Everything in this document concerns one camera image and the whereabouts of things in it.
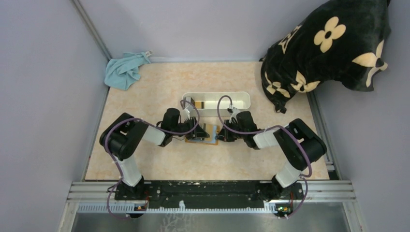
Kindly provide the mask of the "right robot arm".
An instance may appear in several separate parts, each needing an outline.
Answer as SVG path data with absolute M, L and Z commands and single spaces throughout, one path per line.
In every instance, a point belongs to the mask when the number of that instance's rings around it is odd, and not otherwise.
M 312 163 L 319 160 L 326 152 L 324 141 L 301 119 L 291 121 L 285 127 L 259 129 L 251 112 L 229 110 L 231 117 L 223 122 L 223 128 L 216 139 L 234 142 L 242 139 L 248 147 L 260 150 L 279 146 L 287 161 L 283 168 L 272 178 L 278 189 L 294 184 L 302 171 L 308 169 L 311 174 Z

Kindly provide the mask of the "gold credit card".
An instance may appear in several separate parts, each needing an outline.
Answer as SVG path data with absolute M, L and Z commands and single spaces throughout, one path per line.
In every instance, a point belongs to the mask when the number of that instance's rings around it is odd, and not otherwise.
M 195 102 L 195 107 L 197 109 L 205 109 L 205 102 L 204 101 L 196 101 Z

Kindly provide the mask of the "orange leather card holder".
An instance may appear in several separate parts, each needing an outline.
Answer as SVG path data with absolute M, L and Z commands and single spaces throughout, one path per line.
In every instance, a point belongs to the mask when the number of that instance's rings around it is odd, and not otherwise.
M 193 138 L 186 138 L 186 143 L 204 144 L 204 145 L 218 145 L 217 135 L 220 132 L 220 126 L 203 123 L 200 124 L 199 131 Z

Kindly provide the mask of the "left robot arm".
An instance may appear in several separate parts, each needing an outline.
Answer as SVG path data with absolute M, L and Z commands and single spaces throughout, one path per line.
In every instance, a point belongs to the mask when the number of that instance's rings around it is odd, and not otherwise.
M 132 191 L 142 188 L 144 178 L 137 167 L 134 153 L 142 140 L 165 147 L 174 136 L 206 139 L 210 135 L 195 117 L 180 122 L 180 111 L 169 108 L 162 121 L 152 125 L 128 113 L 121 114 L 100 136 L 99 143 L 113 158 L 120 172 L 120 182 Z

